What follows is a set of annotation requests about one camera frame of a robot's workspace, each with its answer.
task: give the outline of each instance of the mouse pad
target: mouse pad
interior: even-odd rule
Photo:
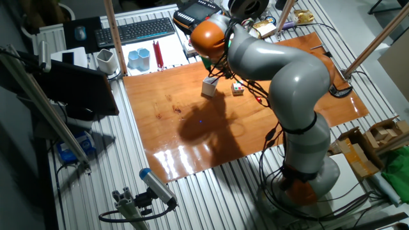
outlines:
[[[98,52],[100,48],[96,44],[95,30],[101,29],[100,17],[92,17],[88,19],[73,20],[66,22],[64,25],[64,36],[66,49],[74,49],[84,47],[85,53]],[[84,41],[77,41],[74,36],[74,31],[77,26],[84,26],[87,38]]]

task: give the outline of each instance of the keyboard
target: keyboard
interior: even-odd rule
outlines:
[[[169,18],[146,20],[118,26],[118,31],[120,32],[121,43],[123,45],[161,38],[163,36],[172,35],[175,32]],[[114,47],[110,28],[97,29],[95,36],[98,47]]]

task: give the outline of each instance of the wooden block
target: wooden block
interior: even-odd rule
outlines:
[[[372,134],[375,140],[380,141],[388,135],[388,132],[382,127],[376,127],[374,130],[372,130]]]
[[[379,144],[376,142],[375,138],[373,137],[370,131],[365,132],[364,135],[373,148],[379,148]]]
[[[353,149],[357,152],[358,157],[361,161],[367,162],[368,158],[365,156],[364,150],[359,146],[359,144],[353,144]]]
[[[396,126],[404,133],[409,131],[409,125],[405,120],[396,122]]]

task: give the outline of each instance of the white block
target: white block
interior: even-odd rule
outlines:
[[[214,96],[218,81],[215,77],[206,77],[202,83],[202,94]]]
[[[243,95],[244,86],[242,85],[242,81],[234,81],[231,83],[231,93],[234,96]]]

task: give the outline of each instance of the metal pole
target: metal pole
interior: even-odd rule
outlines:
[[[11,45],[7,46],[7,51],[16,56],[19,55]],[[88,168],[89,160],[85,152],[82,150],[77,140],[75,140],[75,137],[64,124],[56,110],[51,106],[49,99],[45,96],[45,93],[38,85],[35,78],[30,73],[27,73],[22,63],[14,57],[0,54],[0,61],[4,63],[8,71],[10,71],[22,89],[27,93],[28,97],[30,97],[60,138],[62,138],[72,153],[77,157],[79,162],[84,164],[85,168]]]
[[[282,9],[279,21],[277,23],[277,29],[275,29],[275,33],[279,34],[282,30],[282,27],[284,26],[284,23],[286,23],[287,18],[289,13],[291,12],[291,9],[295,3],[295,0],[287,0],[286,4],[284,5],[284,9]]]
[[[399,12],[399,14],[389,22],[388,26],[366,47],[366,49],[356,58],[356,60],[345,70],[344,76],[350,79],[352,72],[360,66],[367,57],[384,41],[384,39],[391,34],[391,32],[402,22],[402,20],[409,14],[409,3],[406,4]]]
[[[114,41],[115,45],[116,55],[118,57],[118,61],[120,62],[121,73],[123,75],[126,75],[128,73],[128,70],[127,65],[125,64],[125,59],[123,57],[120,32],[118,31],[118,27],[116,26],[115,13],[114,8],[112,7],[112,1],[104,0],[104,4],[105,10],[107,12],[109,27],[111,29],[112,40]]]

